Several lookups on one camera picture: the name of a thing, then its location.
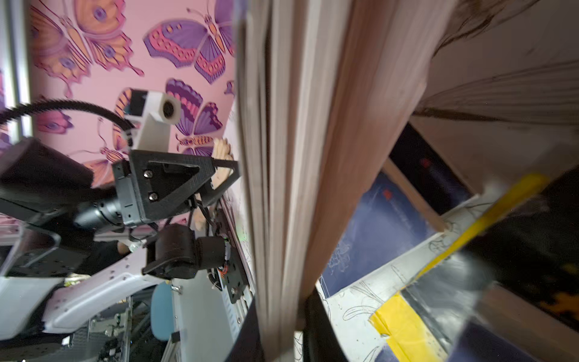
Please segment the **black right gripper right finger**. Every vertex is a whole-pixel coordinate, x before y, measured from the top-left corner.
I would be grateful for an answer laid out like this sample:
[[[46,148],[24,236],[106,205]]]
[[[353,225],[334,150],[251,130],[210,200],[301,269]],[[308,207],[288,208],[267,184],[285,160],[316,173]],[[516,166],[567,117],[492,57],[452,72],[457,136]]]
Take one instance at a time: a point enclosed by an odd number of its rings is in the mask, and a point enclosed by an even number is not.
[[[347,361],[317,290],[305,301],[304,317],[303,361]]]

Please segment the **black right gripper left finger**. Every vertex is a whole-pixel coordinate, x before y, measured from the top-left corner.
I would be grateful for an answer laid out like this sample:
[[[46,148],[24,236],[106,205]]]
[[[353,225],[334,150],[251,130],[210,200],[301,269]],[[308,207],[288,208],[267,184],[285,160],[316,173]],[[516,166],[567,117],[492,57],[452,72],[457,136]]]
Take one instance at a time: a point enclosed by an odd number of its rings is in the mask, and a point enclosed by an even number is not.
[[[253,300],[238,338],[230,351],[230,362],[264,362],[264,360],[256,301]]]

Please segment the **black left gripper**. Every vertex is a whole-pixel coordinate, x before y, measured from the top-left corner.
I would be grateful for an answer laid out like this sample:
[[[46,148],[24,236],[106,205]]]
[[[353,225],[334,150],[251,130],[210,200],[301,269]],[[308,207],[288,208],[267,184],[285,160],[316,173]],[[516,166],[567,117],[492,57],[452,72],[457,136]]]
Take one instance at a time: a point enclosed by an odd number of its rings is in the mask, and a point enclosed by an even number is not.
[[[112,166],[113,184],[84,203],[73,219],[80,229],[137,228],[207,208],[240,178],[236,161],[134,150]]]

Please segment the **blue book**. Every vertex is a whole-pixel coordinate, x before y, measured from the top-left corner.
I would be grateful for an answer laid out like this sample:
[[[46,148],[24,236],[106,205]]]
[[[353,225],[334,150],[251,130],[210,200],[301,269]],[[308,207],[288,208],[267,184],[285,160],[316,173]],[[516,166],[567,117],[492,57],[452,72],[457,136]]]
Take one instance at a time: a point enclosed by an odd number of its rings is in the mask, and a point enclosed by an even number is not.
[[[454,1],[236,1],[236,115],[258,361],[334,336],[315,290],[426,89]]]
[[[324,296],[336,295],[436,234],[401,189],[379,173],[324,269]]]

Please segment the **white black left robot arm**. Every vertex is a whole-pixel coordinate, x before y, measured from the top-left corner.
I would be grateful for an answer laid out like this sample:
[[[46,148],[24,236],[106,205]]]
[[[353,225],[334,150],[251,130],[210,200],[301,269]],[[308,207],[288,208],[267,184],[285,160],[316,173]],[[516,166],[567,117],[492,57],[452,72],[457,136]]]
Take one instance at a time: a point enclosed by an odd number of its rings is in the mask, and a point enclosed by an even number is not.
[[[214,270],[247,284],[220,224],[206,236],[171,218],[209,207],[240,176],[236,161],[134,150],[114,180],[34,138],[1,157],[1,212],[24,224],[1,259],[1,359],[57,351],[93,316],[163,281]]]

